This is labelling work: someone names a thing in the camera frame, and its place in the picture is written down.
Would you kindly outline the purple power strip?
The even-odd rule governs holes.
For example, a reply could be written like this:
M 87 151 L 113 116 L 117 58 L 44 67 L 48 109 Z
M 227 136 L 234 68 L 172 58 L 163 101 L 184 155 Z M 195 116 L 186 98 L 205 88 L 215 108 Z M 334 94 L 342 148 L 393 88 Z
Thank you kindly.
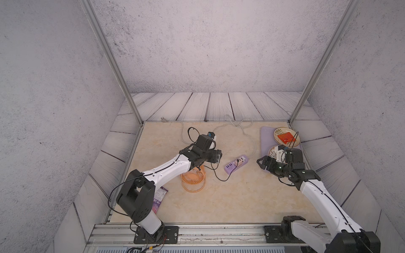
M 228 174 L 231 175 L 233 172 L 241 168 L 242 166 L 246 165 L 248 163 L 248 157 L 246 155 L 242 155 L 236 160 L 228 163 L 224 167 L 224 171 Z

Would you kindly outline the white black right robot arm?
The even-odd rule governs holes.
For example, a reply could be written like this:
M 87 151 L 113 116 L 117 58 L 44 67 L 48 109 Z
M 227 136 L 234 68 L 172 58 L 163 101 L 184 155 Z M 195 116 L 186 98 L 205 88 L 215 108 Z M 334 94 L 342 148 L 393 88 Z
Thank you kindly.
M 321 216 L 328 233 L 310 225 L 301 216 L 285 216 L 280 226 L 266 226 L 266 241 L 303 242 L 317 253 L 379 253 L 381 241 L 372 231 L 365 231 L 329 194 L 321 178 L 307 170 L 299 149 L 282 149 L 278 158 L 264 156 L 257 160 L 261 169 L 287 178 L 291 186 L 305 195 Z

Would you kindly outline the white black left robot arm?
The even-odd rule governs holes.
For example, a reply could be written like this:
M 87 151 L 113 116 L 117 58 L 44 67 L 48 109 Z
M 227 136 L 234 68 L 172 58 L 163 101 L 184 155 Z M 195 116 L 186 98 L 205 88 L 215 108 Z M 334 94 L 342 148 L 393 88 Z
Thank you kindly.
M 180 150 L 168 162 L 151 170 L 134 170 L 127 176 L 116 203 L 132 222 L 153 237 L 160 237 L 164 224 L 153 212 L 155 192 L 181 174 L 198 168 L 205 162 L 219 163 L 221 150 L 216 149 L 216 135 L 199 135 L 197 141 Z

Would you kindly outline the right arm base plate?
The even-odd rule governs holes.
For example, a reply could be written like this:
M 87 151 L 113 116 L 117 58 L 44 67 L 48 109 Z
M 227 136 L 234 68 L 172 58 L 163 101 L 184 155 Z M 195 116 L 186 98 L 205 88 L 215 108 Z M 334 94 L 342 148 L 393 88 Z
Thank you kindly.
M 265 240 L 268 244 L 288 243 L 303 244 L 304 242 L 296 238 L 290 228 L 282 226 L 264 226 Z

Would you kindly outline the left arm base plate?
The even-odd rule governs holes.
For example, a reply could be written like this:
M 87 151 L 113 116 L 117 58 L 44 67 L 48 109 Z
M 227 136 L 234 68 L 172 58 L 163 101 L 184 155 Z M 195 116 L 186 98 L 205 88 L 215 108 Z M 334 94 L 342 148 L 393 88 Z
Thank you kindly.
M 176 244 L 178 242 L 179 227 L 162 225 L 154 234 L 138 227 L 134 237 L 134 244 Z

